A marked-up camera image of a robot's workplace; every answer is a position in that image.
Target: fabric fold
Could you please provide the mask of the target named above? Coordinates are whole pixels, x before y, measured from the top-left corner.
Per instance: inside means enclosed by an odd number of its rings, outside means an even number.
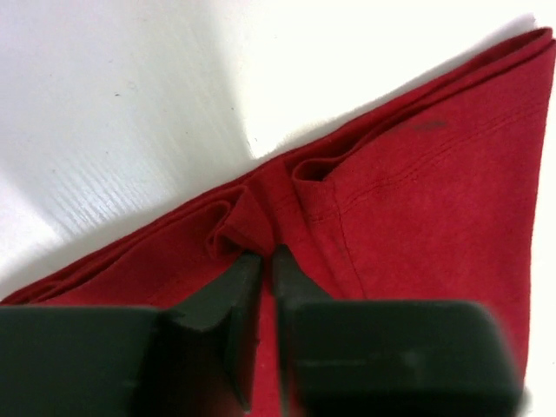
[[[529,268],[555,46],[544,28],[197,196],[3,305],[169,307],[243,250],[289,245],[336,298],[465,299],[502,323],[525,374]],[[264,286],[251,415],[280,414]]]

